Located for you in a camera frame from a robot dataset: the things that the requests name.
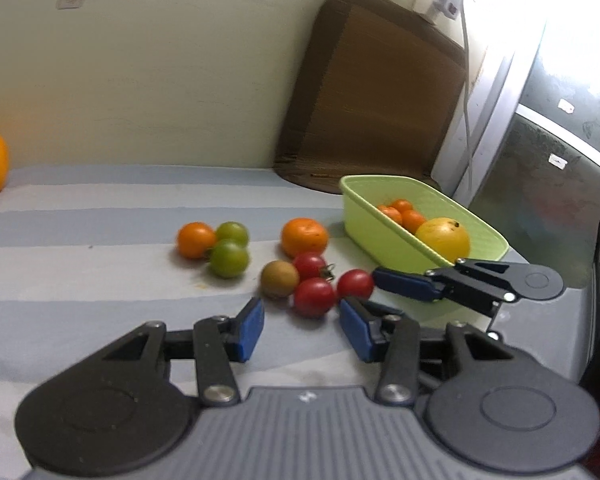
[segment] beige wall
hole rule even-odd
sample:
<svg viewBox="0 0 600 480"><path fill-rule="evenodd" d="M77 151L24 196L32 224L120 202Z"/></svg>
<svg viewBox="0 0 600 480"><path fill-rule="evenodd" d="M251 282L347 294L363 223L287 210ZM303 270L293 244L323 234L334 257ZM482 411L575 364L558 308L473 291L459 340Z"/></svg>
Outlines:
<svg viewBox="0 0 600 480"><path fill-rule="evenodd" d="M270 165L323 0L56 1L0 0L0 132L14 167ZM461 38L459 21L445 27ZM486 46L474 41L473 72Z"/></svg>

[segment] table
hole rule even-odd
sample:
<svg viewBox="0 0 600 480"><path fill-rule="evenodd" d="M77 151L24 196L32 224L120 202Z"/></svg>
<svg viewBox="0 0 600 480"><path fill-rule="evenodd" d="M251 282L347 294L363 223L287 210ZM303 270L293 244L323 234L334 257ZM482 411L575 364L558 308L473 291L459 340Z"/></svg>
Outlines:
<svg viewBox="0 0 600 480"><path fill-rule="evenodd" d="M375 264L349 238L341 197L290 184L270 170L181 166L59 166L11 172L0 193L0 479L28 469L13 429L19 401L40 382L146 320L170 330L214 314L234 315L254 294L262 266L281 257L277 241L291 218L329 229L327 260L336 275ZM173 250L187 222L243 222L252 263L237 280ZM512 251L510 260L522 260ZM377 291L429 326L487 319L455 304L421 304ZM252 385L330 386L377 379L358 362L337 325L299 319L266 304L265 328L250 362L235 366L245 396ZM195 393L193 365L171 378Z"/></svg>

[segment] light green container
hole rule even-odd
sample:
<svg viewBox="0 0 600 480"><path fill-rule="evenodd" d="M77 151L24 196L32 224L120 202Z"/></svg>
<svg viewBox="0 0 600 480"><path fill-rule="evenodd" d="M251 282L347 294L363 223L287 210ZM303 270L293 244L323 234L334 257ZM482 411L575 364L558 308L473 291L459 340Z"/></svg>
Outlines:
<svg viewBox="0 0 600 480"><path fill-rule="evenodd" d="M406 176L351 175L340 180L347 234L384 267L423 273L453 264L418 240L376 206L408 200L427 219L448 217L460 222L471 238L470 258L499 260L509 250L504 236L448 196Z"/></svg>

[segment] green tomato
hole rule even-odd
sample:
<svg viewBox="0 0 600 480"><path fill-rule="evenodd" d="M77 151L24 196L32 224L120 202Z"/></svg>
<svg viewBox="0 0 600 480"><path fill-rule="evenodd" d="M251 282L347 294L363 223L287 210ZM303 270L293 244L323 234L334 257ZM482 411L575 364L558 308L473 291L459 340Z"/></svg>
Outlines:
<svg viewBox="0 0 600 480"><path fill-rule="evenodd" d="M246 270L250 262L246 248L235 240L225 239L213 247L209 267L221 278L235 278Z"/></svg>
<svg viewBox="0 0 600 480"><path fill-rule="evenodd" d="M215 237L220 240L234 240L243 247L249 243L249 231L239 222L224 222L215 230Z"/></svg>

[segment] red tomato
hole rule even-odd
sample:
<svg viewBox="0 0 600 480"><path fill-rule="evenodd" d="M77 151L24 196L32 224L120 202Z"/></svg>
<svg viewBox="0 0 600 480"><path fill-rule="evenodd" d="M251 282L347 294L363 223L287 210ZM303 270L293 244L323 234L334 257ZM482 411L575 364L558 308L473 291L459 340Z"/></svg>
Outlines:
<svg viewBox="0 0 600 480"><path fill-rule="evenodd" d="M323 278L309 278L293 293L293 308L302 317L322 317L336 303L336 293Z"/></svg>
<svg viewBox="0 0 600 480"><path fill-rule="evenodd" d="M301 253L293 259L293 266L300 275L300 281L309 278L324 278L332 280L333 274L326 263L326 260L318 253Z"/></svg>
<svg viewBox="0 0 600 480"><path fill-rule="evenodd" d="M337 296L357 296L368 300L373 293L375 283L371 274L362 269L347 270L337 280Z"/></svg>

